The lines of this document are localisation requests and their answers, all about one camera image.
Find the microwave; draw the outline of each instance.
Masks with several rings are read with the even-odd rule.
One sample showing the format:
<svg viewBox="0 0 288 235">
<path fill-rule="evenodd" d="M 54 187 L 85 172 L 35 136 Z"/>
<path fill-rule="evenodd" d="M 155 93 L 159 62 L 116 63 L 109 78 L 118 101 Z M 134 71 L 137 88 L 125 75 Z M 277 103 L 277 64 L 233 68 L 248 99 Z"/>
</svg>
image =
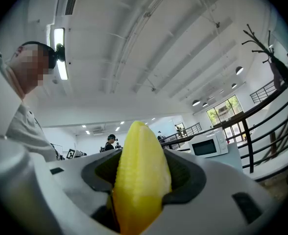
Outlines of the microwave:
<svg viewBox="0 0 288 235">
<path fill-rule="evenodd" d="M 189 147 L 192 154 L 194 152 L 195 155 L 203 158 L 228 153 L 227 142 L 222 128 L 195 136 L 189 141 Z"/>
</svg>

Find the corn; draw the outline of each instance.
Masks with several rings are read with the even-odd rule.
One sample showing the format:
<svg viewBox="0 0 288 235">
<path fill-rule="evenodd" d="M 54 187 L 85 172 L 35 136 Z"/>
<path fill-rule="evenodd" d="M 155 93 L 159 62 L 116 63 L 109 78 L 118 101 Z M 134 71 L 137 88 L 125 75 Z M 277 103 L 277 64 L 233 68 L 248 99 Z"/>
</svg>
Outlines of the corn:
<svg viewBox="0 0 288 235">
<path fill-rule="evenodd" d="M 134 122 L 126 136 L 117 169 L 113 201 L 123 235 L 137 235 L 162 211 L 162 198 L 171 191 L 164 152 L 144 123 Z"/>
</svg>

